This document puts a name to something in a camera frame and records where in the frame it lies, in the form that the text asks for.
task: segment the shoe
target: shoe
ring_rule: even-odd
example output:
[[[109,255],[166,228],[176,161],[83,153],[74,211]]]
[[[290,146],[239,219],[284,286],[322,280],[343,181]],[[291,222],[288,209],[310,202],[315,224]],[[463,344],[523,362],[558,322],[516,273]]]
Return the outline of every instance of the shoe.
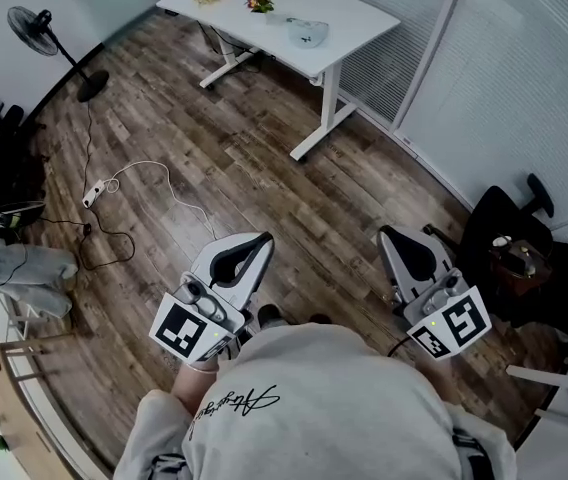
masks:
[[[309,318],[309,323],[311,324],[321,324],[321,325],[331,325],[333,320],[329,316],[323,315],[322,313],[316,313],[311,318]]]
[[[264,329],[265,325],[274,320],[284,320],[280,310],[277,309],[275,304],[267,304],[257,311],[257,323],[260,324],[260,329]]]

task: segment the gray sweatshirt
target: gray sweatshirt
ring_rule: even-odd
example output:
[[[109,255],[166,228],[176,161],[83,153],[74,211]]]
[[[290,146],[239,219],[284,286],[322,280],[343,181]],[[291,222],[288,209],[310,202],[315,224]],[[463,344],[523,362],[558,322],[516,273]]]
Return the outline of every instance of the gray sweatshirt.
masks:
[[[343,327],[262,331],[223,370],[194,418],[162,391],[141,401],[115,480],[460,480],[454,426],[515,479],[504,432]]]

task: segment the white cable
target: white cable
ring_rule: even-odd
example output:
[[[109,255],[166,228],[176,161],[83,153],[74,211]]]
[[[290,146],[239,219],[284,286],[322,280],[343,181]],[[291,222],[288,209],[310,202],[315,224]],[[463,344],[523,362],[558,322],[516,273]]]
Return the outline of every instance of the white cable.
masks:
[[[109,194],[115,194],[115,192],[117,192],[120,189],[120,180],[117,179],[117,176],[120,175],[121,173],[123,173],[125,170],[130,169],[131,167],[133,167],[135,165],[140,165],[140,164],[155,164],[155,165],[161,165],[162,167],[164,167],[164,169],[166,170],[166,179],[168,181],[168,188],[171,189],[171,195],[173,196],[173,199],[175,199],[175,201],[177,203],[179,203],[183,206],[188,206],[189,208],[194,208],[195,210],[201,211],[202,214],[204,215],[204,219],[206,219],[206,224],[207,224],[208,230],[211,232],[211,235],[213,235],[213,239],[217,240],[217,236],[215,235],[215,230],[213,229],[213,225],[211,224],[211,221],[208,219],[208,215],[206,214],[206,212],[202,208],[200,208],[199,206],[185,203],[184,201],[180,201],[177,197],[175,197],[175,192],[173,191],[173,185],[171,185],[171,172],[168,170],[168,167],[166,167],[166,165],[164,165],[163,163],[155,162],[153,160],[141,160],[139,162],[133,162],[132,164],[129,164],[126,167],[117,171],[109,179],[104,180],[104,185],[106,186],[106,191]],[[115,183],[115,189],[114,190],[110,189],[111,183]]]

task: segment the wooden floor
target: wooden floor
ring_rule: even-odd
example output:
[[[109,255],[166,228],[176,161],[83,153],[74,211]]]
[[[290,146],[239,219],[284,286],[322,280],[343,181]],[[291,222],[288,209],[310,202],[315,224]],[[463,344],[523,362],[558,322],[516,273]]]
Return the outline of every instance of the wooden floor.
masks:
[[[220,63],[197,25],[161,14],[99,54],[90,69],[108,69],[111,80],[91,102],[88,186],[137,160],[167,164],[177,196],[205,208],[218,236],[261,230],[275,237],[253,309],[272,302],[297,322],[326,313],[388,352],[402,332],[391,315],[376,230],[432,222],[459,238],[465,210],[360,116],[332,132],[307,164],[295,163],[288,153],[317,127],[321,91],[271,60],[226,76],[213,91],[200,89]],[[97,229],[80,204],[89,118],[74,99],[76,84],[67,84],[41,115],[48,129],[37,143],[50,156],[45,216]],[[169,388],[178,368],[147,337],[160,300],[211,240],[202,215],[173,201],[161,167],[134,167],[120,180],[119,192],[101,196],[94,208],[106,229],[134,237],[135,257],[80,271],[71,286],[77,339],[41,359],[57,371],[49,382],[69,418],[111,466],[140,398]],[[33,242],[77,251],[81,228],[38,222],[29,234]],[[96,231],[85,250],[90,262],[105,262],[128,255],[130,244]],[[58,324],[48,325],[42,334]],[[411,352],[402,349],[398,357],[410,361]],[[556,371],[551,333],[496,322],[454,367],[467,410],[515,439],[546,389],[507,377],[510,363]]]

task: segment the person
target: person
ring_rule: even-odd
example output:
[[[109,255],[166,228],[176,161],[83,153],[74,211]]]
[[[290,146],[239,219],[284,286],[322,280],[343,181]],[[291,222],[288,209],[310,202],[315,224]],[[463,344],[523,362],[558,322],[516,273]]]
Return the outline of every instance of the person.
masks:
[[[141,400],[115,480],[515,479],[505,433],[464,412],[450,369],[274,306],[258,321],[236,359],[182,365]]]
[[[75,256],[69,251],[5,245],[0,238],[0,292],[55,318],[63,319],[73,307],[60,285],[77,271]]]

